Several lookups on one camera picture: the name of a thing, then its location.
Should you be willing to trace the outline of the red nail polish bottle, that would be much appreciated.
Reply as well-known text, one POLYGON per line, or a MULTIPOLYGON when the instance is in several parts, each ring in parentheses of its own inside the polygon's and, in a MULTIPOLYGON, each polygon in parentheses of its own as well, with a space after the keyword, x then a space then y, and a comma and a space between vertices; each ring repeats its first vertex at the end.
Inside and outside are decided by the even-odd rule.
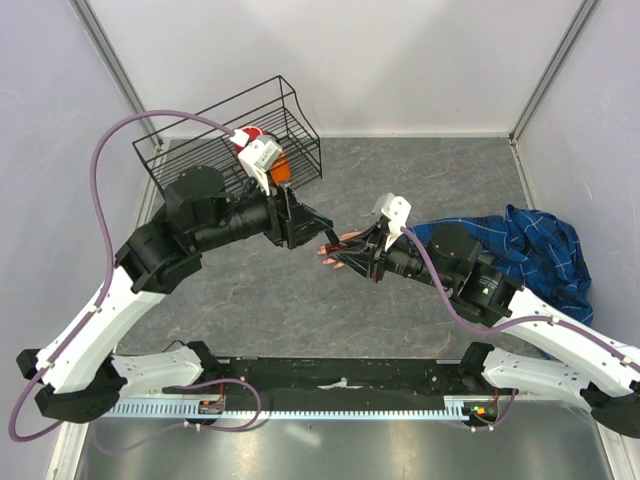
POLYGON ((340 250, 346 247, 346 244, 343 242, 338 243, 327 243, 324 245, 324 248, 327 252, 332 252, 336 250, 340 250))

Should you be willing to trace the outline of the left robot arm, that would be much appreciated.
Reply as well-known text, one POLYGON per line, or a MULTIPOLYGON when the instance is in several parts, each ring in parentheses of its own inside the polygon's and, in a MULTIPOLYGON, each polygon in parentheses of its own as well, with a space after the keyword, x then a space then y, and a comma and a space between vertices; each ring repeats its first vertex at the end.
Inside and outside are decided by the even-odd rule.
POLYGON ((262 192, 254 181, 240 197, 226 190, 213 167, 192 167, 164 191, 164 203, 117 251, 111 283, 86 307, 88 324, 77 331, 76 317, 48 347, 25 349, 17 357, 27 379, 38 372, 35 395, 50 419, 87 423, 119 400, 162 391, 216 388, 222 368, 202 341, 151 355, 113 352, 132 326, 202 267, 203 253, 254 235, 294 249, 317 235, 338 244, 333 223, 299 202, 282 184, 262 192))

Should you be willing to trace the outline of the black nail polish cap brush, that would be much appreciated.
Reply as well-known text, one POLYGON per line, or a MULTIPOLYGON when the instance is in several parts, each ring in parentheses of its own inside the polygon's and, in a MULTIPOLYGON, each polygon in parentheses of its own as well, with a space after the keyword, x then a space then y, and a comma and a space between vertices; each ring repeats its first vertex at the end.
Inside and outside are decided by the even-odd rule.
POLYGON ((335 231, 332 228, 327 228, 325 230, 325 235, 326 235, 326 238, 327 238, 327 243, 338 243, 338 242, 340 242, 340 239, 339 239, 338 235, 335 233, 335 231))

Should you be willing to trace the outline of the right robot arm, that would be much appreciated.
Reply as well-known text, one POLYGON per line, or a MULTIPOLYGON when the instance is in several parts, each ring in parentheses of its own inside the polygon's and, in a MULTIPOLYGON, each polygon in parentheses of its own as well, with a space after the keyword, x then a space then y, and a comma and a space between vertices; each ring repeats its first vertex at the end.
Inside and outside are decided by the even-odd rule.
POLYGON ((463 227, 439 226, 423 244, 408 228, 380 219, 364 232, 333 238, 321 251, 373 282, 393 273, 432 286, 454 321, 471 333, 505 333, 549 356, 529 358, 473 343, 457 371, 465 391, 541 394, 586 410, 620 435, 638 437, 638 348, 596 332, 482 260, 480 243, 463 227))

